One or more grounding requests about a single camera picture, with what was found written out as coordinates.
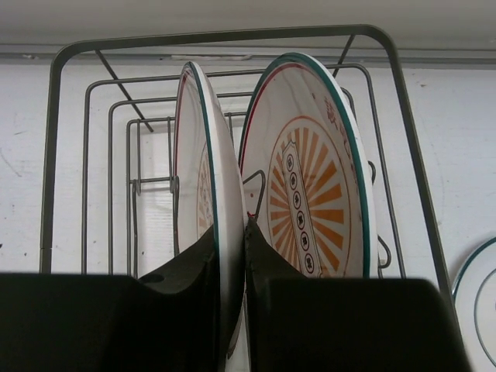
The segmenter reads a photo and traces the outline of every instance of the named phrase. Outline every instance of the partial plate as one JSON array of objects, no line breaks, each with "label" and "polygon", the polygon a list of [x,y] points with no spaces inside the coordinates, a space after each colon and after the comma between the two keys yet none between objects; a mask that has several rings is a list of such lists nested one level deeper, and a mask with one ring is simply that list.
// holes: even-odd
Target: partial plate
[{"label": "partial plate", "polygon": [[267,241],[308,277],[377,275],[372,184],[357,124],[340,87],[315,58],[278,57],[263,73],[239,152],[246,207]]},{"label": "partial plate", "polygon": [[[184,66],[177,93],[174,176],[179,178],[180,252],[213,225],[219,257],[219,350],[227,351],[243,300],[243,237],[247,222],[243,184],[233,142],[202,69]],[[225,360],[226,355],[219,355]]]},{"label": "partial plate", "polygon": [[496,370],[496,238],[465,261],[453,285],[458,323],[474,370]]}]

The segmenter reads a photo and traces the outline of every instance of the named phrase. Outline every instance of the metal wire rack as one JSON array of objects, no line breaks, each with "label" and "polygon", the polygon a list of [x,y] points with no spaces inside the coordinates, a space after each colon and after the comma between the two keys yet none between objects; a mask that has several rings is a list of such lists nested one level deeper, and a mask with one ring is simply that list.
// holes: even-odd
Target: metal wire rack
[{"label": "metal wire rack", "polygon": [[[50,70],[50,87],[47,110],[46,123],[46,147],[45,147],[45,167],[43,173],[43,204],[42,204],[42,225],[40,237],[40,273],[48,274],[51,272],[52,263],[52,242],[53,242],[53,204],[54,204],[54,187],[55,187],[55,170],[57,161],[57,131],[59,124],[59,108],[60,108],[60,83],[61,73],[64,65],[74,56],[93,51],[96,53],[106,70],[110,73],[112,79],[95,81],[90,84],[86,90],[84,97],[84,121],[83,121],[83,163],[82,163],[82,204],[81,204],[81,273],[87,272],[88,258],[88,154],[89,154],[89,129],[90,129],[90,107],[91,93],[103,85],[116,85],[122,91],[126,100],[114,103],[108,111],[108,273],[113,274],[113,127],[114,127],[114,112],[124,105],[130,105],[135,110],[138,118],[128,121],[126,125],[126,271],[128,275],[137,277],[138,275],[138,217],[136,214],[136,199],[140,196],[141,187],[143,184],[164,182],[168,183],[168,188],[173,195],[173,227],[174,227],[174,253],[177,254],[177,187],[174,177],[171,173],[165,174],[162,177],[143,178],[141,174],[141,141],[140,129],[143,124],[149,131],[153,132],[153,127],[150,125],[155,122],[167,124],[167,135],[169,143],[169,172],[172,169],[172,153],[171,153],[171,132],[174,123],[174,117],[156,117],[146,118],[140,111],[139,105],[160,102],[174,102],[176,97],[166,98],[146,98],[133,99],[125,88],[127,84],[135,83],[150,83],[156,81],[176,81],[178,75],[153,76],[153,77],[131,77],[119,79],[117,74],[112,69],[109,62],[106,60],[103,50],[139,48],[139,47],[164,47],[170,45],[184,44],[199,44],[212,42],[228,42],[241,40],[263,40],[263,39],[285,39],[296,37],[319,37],[319,36],[347,36],[347,42],[336,64],[327,64],[328,69],[333,69],[333,75],[336,76],[341,69],[356,69],[361,72],[367,83],[368,97],[370,101],[370,109],[374,124],[374,132],[377,141],[377,150],[380,160],[380,169],[384,181],[384,190],[387,201],[387,210],[389,211],[389,219],[391,222],[391,230],[393,235],[393,245],[398,259],[398,268],[401,277],[406,277],[403,254],[401,251],[401,240],[398,233],[398,224],[394,212],[394,203],[391,196],[391,186],[388,176],[388,167],[386,157],[384,155],[384,146],[381,135],[381,126],[377,114],[376,99],[372,80],[368,70],[361,64],[347,64],[346,55],[350,50],[356,36],[367,36],[376,40],[387,53],[387,58],[391,67],[391,72],[398,96],[398,104],[401,109],[401,115],[405,126],[405,134],[408,141],[410,156],[415,172],[415,179],[418,187],[420,200],[422,203],[422,211],[425,219],[425,227],[429,237],[430,248],[434,267],[436,269],[436,277],[439,284],[441,294],[448,304],[451,316],[456,319],[456,313],[453,307],[451,297],[450,282],[446,270],[446,264],[443,255],[443,248],[439,231],[436,224],[436,216],[432,206],[432,199],[429,191],[429,184],[425,174],[422,153],[419,146],[419,140],[415,131],[415,124],[412,115],[412,110],[408,100],[406,91],[405,79],[401,70],[400,61],[398,59],[398,51],[391,38],[382,30],[367,25],[355,26],[318,26],[318,27],[299,27],[285,29],[256,29],[247,31],[234,32],[219,32],[219,33],[196,33],[171,36],[145,36],[123,39],[110,40],[93,40],[80,43],[74,43],[63,48],[58,55],[53,59]],[[240,76],[262,74],[264,70],[242,70],[242,71],[223,71],[207,74],[210,78],[219,78],[225,76]],[[353,96],[349,91],[343,89],[345,96],[348,98],[353,113],[355,113],[355,103]],[[235,98],[249,97],[252,92],[230,92],[219,94],[219,98]],[[233,137],[233,117],[244,116],[245,112],[227,112],[226,118],[231,129]],[[136,178],[131,178],[131,136],[130,130],[133,125],[137,126],[137,169]],[[374,164],[369,162],[372,170],[372,178],[375,180],[376,168]],[[248,177],[245,182],[253,177],[261,176],[262,182],[265,182],[263,174],[254,174]],[[383,246],[386,253],[386,260],[379,264],[379,274],[388,267],[391,263],[391,252],[388,249],[386,242],[379,236],[379,244]]]}]

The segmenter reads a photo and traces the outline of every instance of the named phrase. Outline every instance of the white wall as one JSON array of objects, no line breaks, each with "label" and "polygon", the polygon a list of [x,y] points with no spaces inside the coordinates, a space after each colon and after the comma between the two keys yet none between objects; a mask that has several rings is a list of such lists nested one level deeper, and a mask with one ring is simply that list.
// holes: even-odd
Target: white wall
[{"label": "white wall", "polygon": [[[118,66],[124,77],[173,74],[180,67]],[[207,71],[218,70],[214,67]],[[0,64],[0,270],[37,271],[44,130],[48,66]],[[405,266],[410,277],[435,281],[429,244],[422,220],[412,166],[408,159],[392,77],[386,69],[370,70],[384,136]],[[406,70],[412,108],[436,208],[446,263],[454,279],[471,250],[496,235],[496,72]],[[80,267],[81,139],[84,90],[91,82],[109,78],[99,66],[71,65],[64,70],[61,94],[59,155],[53,271],[77,272]],[[216,78],[221,91],[253,89],[257,77]],[[339,83],[355,98],[357,120],[367,156],[378,165],[364,79],[356,71],[340,71]],[[175,95],[176,83],[129,86],[134,98]],[[107,270],[106,143],[109,106],[123,97],[115,86],[98,88],[91,103],[91,152],[88,209],[88,271]],[[223,100],[226,111],[246,107],[247,99]],[[143,106],[145,116],[174,114],[174,105]],[[115,116],[114,201],[115,269],[126,269],[125,245],[125,133],[130,107]],[[241,120],[235,121],[238,126]],[[142,131],[143,176],[167,175],[167,136]],[[241,128],[235,129],[236,148]],[[146,186],[158,188],[161,185]],[[374,186],[378,232],[392,246],[381,174]],[[139,272],[144,274],[172,257],[171,198],[168,191],[145,192],[139,198]],[[386,273],[398,275],[393,264]]]},{"label": "white wall", "polygon": [[[0,43],[66,44],[123,36],[371,23],[390,33],[400,48],[494,50],[495,13],[491,0],[450,0],[449,6],[444,0],[147,0],[146,6],[122,0],[2,0]],[[329,39],[299,39],[293,45],[327,47]]]}]

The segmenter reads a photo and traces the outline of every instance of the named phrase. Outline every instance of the white plate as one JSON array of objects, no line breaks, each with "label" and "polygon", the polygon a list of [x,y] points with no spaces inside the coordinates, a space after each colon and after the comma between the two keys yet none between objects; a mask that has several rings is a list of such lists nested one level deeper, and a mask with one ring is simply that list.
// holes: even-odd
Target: white plate
[{"label": "white plate", "polygon": [[182,252],[213,224],[219,253],[219,342],[241,309],[247,217],[233,142],[219,100],[202,69],[184,66],[177,93],[174,175],[179,177],[178,243]]},{"label": "white plate", "polygon": [[456,276],[453,296],[472,367],[496,370],[496,238],[465,261]]},{"label": "white plate", "polygon": [[[258,224],[272,247],[308,277],[377,274],[372,184],[357,124],[338,84],[316,59],[277,58],[246,116],[243,179],[267,177]],[[260,181],[245,185],[253,214]]]}]

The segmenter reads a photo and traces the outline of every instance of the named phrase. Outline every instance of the plate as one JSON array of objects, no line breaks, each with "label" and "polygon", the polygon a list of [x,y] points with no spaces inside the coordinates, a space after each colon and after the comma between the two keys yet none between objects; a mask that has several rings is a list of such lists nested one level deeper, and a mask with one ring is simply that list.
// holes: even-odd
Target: plate
[{"label": "plate", "polygon": [[372,184],[357,124],[315,58],[278,57],[251,98],[239,152],[247,211],[272,247],[307,277],[377,274]]},{"label": "plate", "polygon": [[[219,350],[227,350],[244,289],[247,223],[233,142],[202,69],[185,64],[177,93],[174,176],[179,178],[177,239],[182,252],[213,225],[219,257]],[[219,356],[224,360],[226,355]]]},{"label": "plate", "polygon": [[474,370],[496,370],[496,238],[465,261],[456,276],[453,296]]}]

